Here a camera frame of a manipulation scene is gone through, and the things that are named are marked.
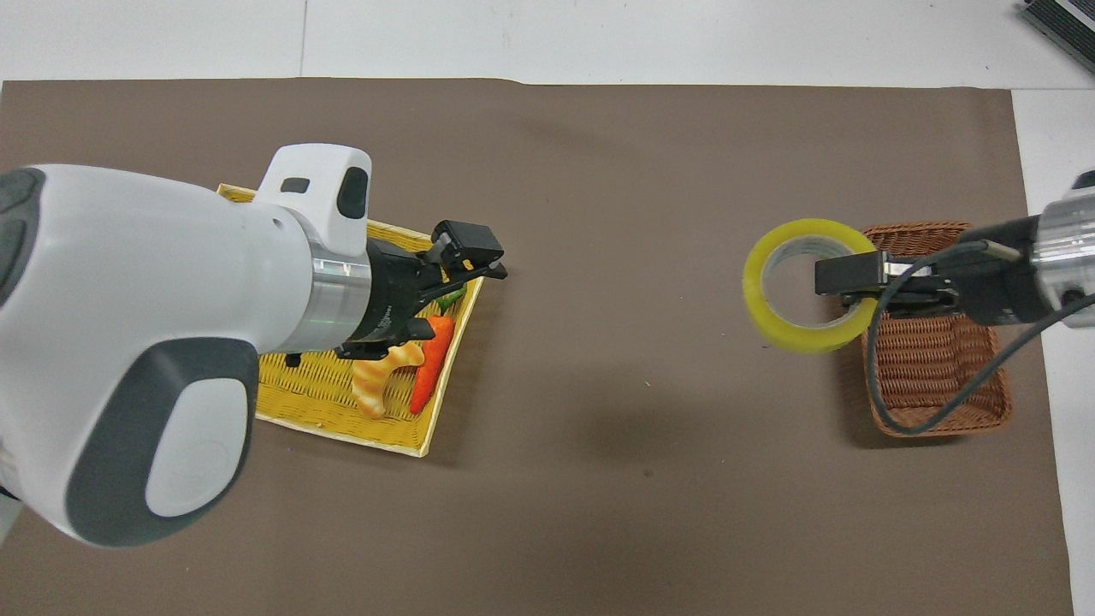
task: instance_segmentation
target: yellow tape roll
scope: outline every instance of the yellow tape roll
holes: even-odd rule
[[[753,326],[772,345],[796,353],[829,353],[866,332],[878,303],[863,299],[843,317],[827,324],[796,324],[780,315],[764,292],[764,279],[784,258],[815,254],[825,258],[875,249],[855,229],[823,218],[803,218],[764,234],[749,252],[741,287]]]

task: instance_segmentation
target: white table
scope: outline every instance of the white table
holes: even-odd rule
[[[1007,0],[9,0],[0,79],[492,77],[1014,90],[1031,212],[1095,166],[1095,75]],[[1095,614],[1095,333],[1042,336],[1077,614]],[[0,507],[0,537],[14,518]]]

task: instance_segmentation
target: brown wicker basket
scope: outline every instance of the brown wicker basket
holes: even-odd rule
[[[954,244],[966,222],[876,224],[863,233],[895,256],[923,256]],[[861,337],[866,358],[866,335]],[[890,417],[915,427],[935,415],[999,351],[995,333],[969,318],[883,318],[878,333],[878,385]],[[875,425],[890,437],[908,437],[887,427],[874,403]],[[1012,393],[998,371],[966,404],[942,423],[917,437],[972,434],[1000,428],[1012,417]]]

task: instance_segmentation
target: basket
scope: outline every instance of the basket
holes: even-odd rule
[[[217,193],[235,202],[250,201],[255,195],[252,189],[228,184],[221,184]],[[411,252],[427,249],[433,244],[429,235],[417,231],[374,220],[369,220],[368,224],[370,237],[390,241]],[[414,388],[414,369],[400,369],[392,373],[384,387],[384,408],[388,414],[381,419],[369,419],[357,407],[350,393],[353,363],[339,360],[327,351],[304,353],[300,368],[297,369],[286,368],[285,356],[262,356],[258,359],[258,403],[255,417],[327,439],[419,458],[425,456],[429,452],[429,442],[441,411],[457,350],[482,284],[481,278],[466,282],[464,294],[449,307],[447,314],[456,322],[452,344],[441,367],[434,396],[417,416],[411,415],[408,409]],[[418,316],[427,317],[439,313],[437,302],[430,302]]]
[[[877,224],[862,231],[876,247],[895,256],[924,256],[954,244],[968,228],[966,222],[940,221]],[[861,341],[865,359],[866,335]],[[992,329],[966,316],[883,317],[875,361],[878,386],[890,417],[903,427],[923,423],[989,363],[999,348]],[[909,437],[886,426],[874,402],[871,402],[871,415],[884,433]],[[915,437],[986,432],[1002,427],[1011,417],[1012,394],[1007,376],[1000,370],[947,419]]]

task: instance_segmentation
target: brown mat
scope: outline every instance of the brown mat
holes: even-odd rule
[[[739,292],[793,218],[1023,216],[1007,92],[3,84],[2,168],[253,186],[296,141],[368,150],[374,218],[483,221],[507,247],[429,457],[261,423],[235,489],[159,544],[91,549],[25,513],[0,612],[1071,613],[1039,346],[1008,364],[1007,429],[899,442],[856,345],[769,349]]]

